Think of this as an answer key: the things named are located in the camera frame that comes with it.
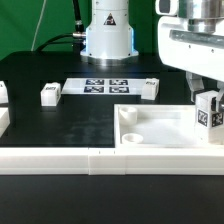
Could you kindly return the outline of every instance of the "black cable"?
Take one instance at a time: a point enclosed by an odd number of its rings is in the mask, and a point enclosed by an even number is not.
[[[65,33],[65,34],[61,34],[61,35],[58,35],[56,37],[53,37],[51,39],[49,39],[47,42],[45,42],[44,44],[42,44],[41,46],[39,46],[36,51],[41,51],[42,50],[42,47],[44,46],[47,46],[48,44],[56,41],[56,40],[59,40],[59,39],[62,39],[62,38],[67,38],[67,37],[73,37],[73,34],[72,33]]]
[[[66,37],[73,37],[73,34],[72,33],[61,34],[61,35],[58,35],[56,37],[51,38],[46,43],[50,43],[50,42],[53,42],[55,40],[59,40],[59,39],[66,38]]]
[[[76,21],[82,20],[78,0],[73,0],[73,7],[74,7],[74,13],[75,13],[75,20]]]
[[[75,41],[60,41],[60,42],[46,42],[39,46],[36,51],[40,52],[48,45],[54,45],[54,44],[80,44],[81,42],[75,42]]]
[[[81,19],[81,13],[79,8],[79,1],[73,0],[73,8],[75,13],[75,29],[77,32],[84,32],[84,26]]]

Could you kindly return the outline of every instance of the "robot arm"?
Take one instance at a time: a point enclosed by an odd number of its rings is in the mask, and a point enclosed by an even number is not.
[[[202,76],[218,81],[213,109],[224,112],[224,18],[222,0],[156,0],[162,62],[187,71],[192,101],[204,89]]]

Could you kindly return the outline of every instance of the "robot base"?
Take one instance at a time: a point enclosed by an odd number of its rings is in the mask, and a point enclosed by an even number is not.
[[[120,65],[130,64],[130,63],[136,63],[138,61],[138,52],[135,51],[132,53],[131,56],[127,58],[121,58],[121,59],[102,59],[102,58],[94,58],[85,54],[81,54],[81,61],[94,64],[94,65],[101,65],[101,66],[120,66]]]

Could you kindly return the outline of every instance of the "white cylindrical housing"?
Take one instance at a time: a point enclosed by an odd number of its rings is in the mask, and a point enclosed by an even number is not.
[[[138,55],[133,48],[133,29],[128,22],[127,0],[92,0],[92,22],[86,30],[82,56],[122,60]]]

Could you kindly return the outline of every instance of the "metal bracket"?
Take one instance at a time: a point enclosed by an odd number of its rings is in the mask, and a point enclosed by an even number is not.
[[[186,79],[191,90],[191,101],[194,102],[196,93],[204,91],[202,76],[192,72],[186,72]]]

